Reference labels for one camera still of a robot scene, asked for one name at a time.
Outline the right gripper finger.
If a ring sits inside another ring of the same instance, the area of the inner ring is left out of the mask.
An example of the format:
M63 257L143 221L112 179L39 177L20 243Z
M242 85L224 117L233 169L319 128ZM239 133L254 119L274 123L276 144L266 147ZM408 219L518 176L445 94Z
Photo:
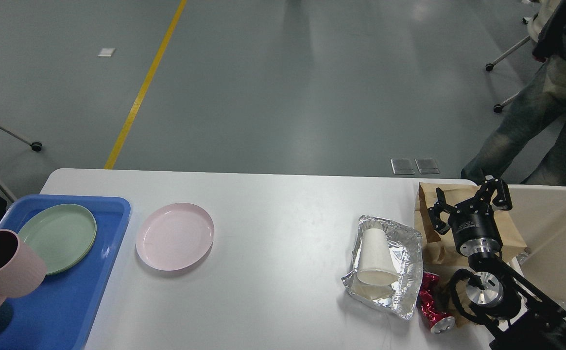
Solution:
M458 208L447 203L446 195L441 188L436 188L436 202L431 208L428 208L429 218L432 228L441 236L445 235L451 226L441 219L441 213L448 213L449 215L458 213Z
M509 186L502 179L490 175L467 200L467 209L471 212L509 211L512 208Z

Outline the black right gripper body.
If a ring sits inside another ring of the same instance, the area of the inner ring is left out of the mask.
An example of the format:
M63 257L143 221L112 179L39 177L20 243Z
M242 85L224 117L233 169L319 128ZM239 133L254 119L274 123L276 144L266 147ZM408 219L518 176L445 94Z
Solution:
M492 209L457 210L449 215L456 252L469 257L474 253L498 253L503 242Z

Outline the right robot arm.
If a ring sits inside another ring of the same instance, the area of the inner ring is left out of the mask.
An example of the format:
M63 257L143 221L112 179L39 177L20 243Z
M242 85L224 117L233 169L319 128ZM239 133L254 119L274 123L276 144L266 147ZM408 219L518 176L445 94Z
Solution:
M513 208L509 186L488 176L473 197L456 205L441 188L428 209L432 228L452 233L469 269L458 269L447 287L456 310L493 336L492 350L566 350L566 310L502 259L497 210Z

